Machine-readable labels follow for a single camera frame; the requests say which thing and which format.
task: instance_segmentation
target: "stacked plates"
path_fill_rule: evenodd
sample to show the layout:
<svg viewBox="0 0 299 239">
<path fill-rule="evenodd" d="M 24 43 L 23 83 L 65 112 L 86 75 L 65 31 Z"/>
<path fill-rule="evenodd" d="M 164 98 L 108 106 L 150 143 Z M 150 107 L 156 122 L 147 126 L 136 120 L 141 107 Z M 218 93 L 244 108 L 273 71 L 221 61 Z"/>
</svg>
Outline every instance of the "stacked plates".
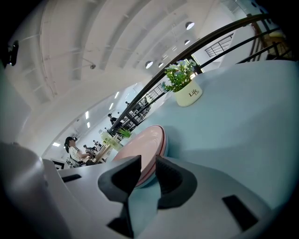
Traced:
<svg viewBox="0 0 299 239">
<path fill-rule="evenodd" d="M 163 127 L 154 125 L 146 128 L 126 144 L 113 160 L 141 155 L 141 175 L 136 185 L 141 188 L 155 178 L 156 155 L 167 156 L 168 141 Z"/>
</svg>

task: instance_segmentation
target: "black railing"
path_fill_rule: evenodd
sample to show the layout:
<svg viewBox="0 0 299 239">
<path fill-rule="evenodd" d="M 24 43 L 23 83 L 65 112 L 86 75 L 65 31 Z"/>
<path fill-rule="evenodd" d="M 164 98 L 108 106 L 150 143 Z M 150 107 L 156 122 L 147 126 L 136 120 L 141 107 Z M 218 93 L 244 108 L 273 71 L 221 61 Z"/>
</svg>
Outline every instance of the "black railing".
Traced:
<svg viewBox="0 0 299 239">
<path fill-rule="evenodd" d="M 233 34 L 230 34 L 217 43 L 213 44 L 209 48 L 205 49 L 206 53 L 209 55 L 209 57 L 216 56 L 220 54 L 221 52 L 225 51 L 228 49 L 230 42 L 232 41 Z"/>
<path fill-rule="evenodd" d="M 161 84 L 157 85 L 154 89 L 146 93 L 144 97 L 142 97 L 137 104 L 122 118 L 123 123 L 117 126 L 111 127 L 110 133 L 116 134 L 120 128 L 124 128 L 127 130 L 132 130 L 140 124 L 146 114 L 149 112 L 149 108 L 153 103 L 155 103 L 158 99 L 160 99 L 165 94 L 165 90 L 161 86 Z"/>
<path fill-rule="evenodd" d="M 161 69 L 152 79 L 151 81 L 137 94 L 137 96 L 132 100 L 132 102 L 130 103 L 130 105 L 125 109 L 125 111 L 120 115 L 120 117 L 117 119 L 117 121 L 112 125 L 112 127 L 110 128 L 110 131 L 113 131 L 113 129 L 115 128 L 116 125 L 118 125 L 119 122 L 121 122 L 121 120 L 125 119 L 125 117 L 127 117 L 129 120 L 128 122 L 126 122 L 126 124 L 132 122 L 132 124 L 134 124 L 133 127 L 139 125 L 142 121 L 138 122 L 135 117 L 137 115 L 140 115 L 145 109 L 141 108 L 139 110 L 139 112 L 135 115 L 135 116 L 131 116 L 129 114 L 130 111 L 132 111 L 132 109 L 136 106 L 136 104 L 139 103 L 140 99 L 144 97 L 144 95 L 150 90 L 152 89 L 155 84 L 157 84 L 164 76 L 165 76 L 165 68 L 168 67 L 170 64 L 175 64 L 177 61 L 179 60 L 184 60 L 184 59 L 189 59 L 191 58 L 191 54 L 193 54 L 194 52 L 196 52 L 197 50 L 205 47 L 206 45 L 208 45 L 209 43 L 211 43 L 212 41 L 222 37 L 225 34 L 228 34 L 238 28 L 247 26 L 249 24 L 256 24 L 257 21 L 262 21 L 262 23 L 264 25 L 266 25 L 265 23 L 265 19 L 269 19 L 270 16 L 268 14 L 259 14 L 259 15 L 254 15 L 254 16 L 248 16 L 246 18 L 240 19 L 238 21 L 232 22 L 208 35 L 206 35 L 205 37 L 201 38 L 200 40 L 198 40 L 197 42 L 195 42 L 194 44 L 192 44 L 190 47 L 188 47 L 187 49 L 185 49 L 183 52 L 181 52 L 177 57 L 175 57 L 171 62 L 169 62 L 163 69 Z M 273 31 L 278 30 L 279 28 L 276 29 L 272 29 L 270 30 L 268 28 L 268 26 L 266 27 L 266 31 L 260 34 L 255 35 L 254 37 L 251 37 L 229 49 L 224 50 L 223 52 L 221 52 L 220 54 L 216 55 L 215 57 L 213 57 L 212 59 L 210 59 L 209 61 L 205 62 L 204 64 L 197 66 L 200 69 L 207 66 L 208 64 L 210 64 L 211 62 L 213 62 L 214 60 L 216 60 L 217 58 L 227 54 L 230 51 L 235 50 L 236 48 L 250 42 L 253 41 L 255 39 L 262 39 L 263 36 L 265 36 L 266 34 L 269 34 Z M 264 47 L 264 49 L 255 52 L 254 54 L 252 54 L 252 52 L 250 53 L 251 55 L 247 58 L 245 58 L 244 60 L 238 62 L 238 63 L 243 63 L 246 61 L 249 61 L 250 59 L 256 57 L 256 56 L 260 56 L 263 52 L 265 51 L 269 51 L 269 49 L 271 48 L 276 48 L 277 45 L 279 45 L 279 42 L 272 44 L 271 46 L 268 47 Z M 276 57 L 274 59 L 280 59 L 281 55 L 278 56 L 276 55 Z"/>
</svg>

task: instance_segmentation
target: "table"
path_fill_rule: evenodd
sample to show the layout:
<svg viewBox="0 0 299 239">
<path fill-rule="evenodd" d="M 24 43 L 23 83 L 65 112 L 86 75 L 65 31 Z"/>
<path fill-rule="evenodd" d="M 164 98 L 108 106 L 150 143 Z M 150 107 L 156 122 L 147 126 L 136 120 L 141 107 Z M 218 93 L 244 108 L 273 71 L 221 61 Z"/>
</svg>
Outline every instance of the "table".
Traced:
<svg viewBox="0 0 299 239">
<path fill-rule="evenodd" d="M 174 96 L 134 129 L 164 127 L 169 157 L 218 169 L 259 195 L 271 208 L 286 202 L 297 179 L 299 68 L 259 61 L 197 75 L 203 95 L 188 107 Z M 129 198 L 138 235 L 155 216 L 157 180 Z"/>
</svg>

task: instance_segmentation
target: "white flower pot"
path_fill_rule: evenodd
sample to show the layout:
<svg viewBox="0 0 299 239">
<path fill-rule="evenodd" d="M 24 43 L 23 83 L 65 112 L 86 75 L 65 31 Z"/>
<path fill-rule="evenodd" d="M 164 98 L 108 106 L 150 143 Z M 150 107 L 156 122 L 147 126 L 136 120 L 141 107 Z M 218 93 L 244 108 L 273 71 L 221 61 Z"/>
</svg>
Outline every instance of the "white flower pot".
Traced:
<svg viewBox="0 0 299 239">
<path fill-rule="evenodd" d="M 199 97 L 201 97 L 202 89 L 194 80 L 191 80 L 188 85 L 174 94 L 176 96 L 178 105 L 185 107 L 192 105 L 199 99 Z"/>
</svg>

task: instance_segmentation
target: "white wall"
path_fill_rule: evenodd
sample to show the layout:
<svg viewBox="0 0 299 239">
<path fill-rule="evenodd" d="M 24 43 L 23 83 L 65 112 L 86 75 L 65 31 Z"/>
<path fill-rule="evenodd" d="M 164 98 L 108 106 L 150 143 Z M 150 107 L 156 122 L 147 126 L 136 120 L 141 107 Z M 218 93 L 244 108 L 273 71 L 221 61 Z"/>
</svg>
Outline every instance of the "white wall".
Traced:
<svg viewBox="0 0 299 239">
<path fill-rule="evenodd" d="M 233 21 L 234 19 L 231 18 L 231 15 L 227 14 L 226 10 L 224 10 L 224 6 L 218 1 L 215 1 L 205 20 L 205 23 L 203 24 L 199 37 L 203 38 L 211 32 L 228 25 Z"/>
<path fill-rule="evenodd" d="M 255 32 L 250 25 L 245 26 L 243 28 L 239 28 L 235 31 L 235 33 L 233 35 L 233 39 L 231 41 L 230 47 L 233 47 L 236 44 L 239 44 L 240 42 L 243 42 L 243 41 L 247 40 L 248 38 L 253 37 L 254 35 L 255 35 Z M 242 45 L 242 46 L 238 47 L 237 49 L 224 55 L 219 67 L 231 66 L 231 65 L 234 65 L 234 64 L 238 63 L 239 61 L 249 57 L 252 44 L 253 44 L 253 41 L 251 41 L 245 45 Z"/>
<path fill-rule="evenodd" d="M 232 2 L 235 2 L 235 6 L 237 6 L 237 8 L 233 12 L 231 12 L 229 10 L 229 8 L 227 7 L 227 5 L 231 6 Z M 227 15 L 230 16 L 230 18 L 233 21 L 240 20 L 242 18 L 247 17 L 245 11 L 241 8 L 239 1 L 227 0 L 227 1 L 223 1 L 221 4 L 222 4 L 223 10 L 226 12 Z"/>
<path fill-rule="evenodd" d="M 0 141 L 11 143 L 17 141 L 31 113 L 31 108 L 7 80 L 2 63 L 0 63 L 0 77 Z"/>
<path fill-rule="evenodd" d="M 218 30 L 219 28 L 224 27 L 225 25 L 228 25 L 232 23 L 235 20 L 235 17 L 233 14 L 231 14 L 227 7 L 219 3 L 219 1 L 215 1 L 213 4 L 213 7 L 208 14 L 205 24 L 203 28 L 201 29 L 199 36 L 200 38 L 203 38 L 204 36 L 210 34 L 211 32 L 214 32 Z M 203 48 L 199 49 L 198 51 L 194 52 L 193 55 L 195 56 L 196 60 L 203 64 L 211 59 L 211 57 L 206 53 L 205 49 L 209 48 L 219 40 L 223 39 L 227 35 L 230 35 L 231 33 L 227 33 L 223 35 L 222 37 L 214 40 L 213 42 L 209 43 L 207 46 L 204 46 Z M 216 59 L 213 63 L 207 65 L 203 68 L 205 72 L 217 69 L 219 67 L 219 63 L 222 60 L 223 57 L 220 57 Z"/>
</svg>

